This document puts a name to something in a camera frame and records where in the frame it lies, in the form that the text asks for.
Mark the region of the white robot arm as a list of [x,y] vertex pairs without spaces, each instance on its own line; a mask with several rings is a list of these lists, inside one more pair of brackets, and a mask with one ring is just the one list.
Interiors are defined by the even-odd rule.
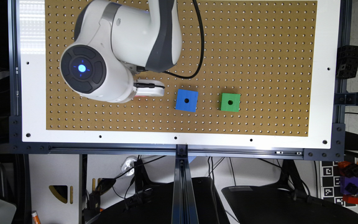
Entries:
[[181,54],[176,1],[149,1],[147,11],[92,1],[78,16],[74,43],[60,70],[67,85],[92,100],[125,103],[136,96],[163,96],[165,85],[136,79],[141,70],[161,73]]

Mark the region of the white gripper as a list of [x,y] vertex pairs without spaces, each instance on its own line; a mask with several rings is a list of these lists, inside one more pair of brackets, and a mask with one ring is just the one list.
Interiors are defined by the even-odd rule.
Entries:
[[139,79],[134,82],[136,96],[160,97],[165,94],[165,85],[157,80]]

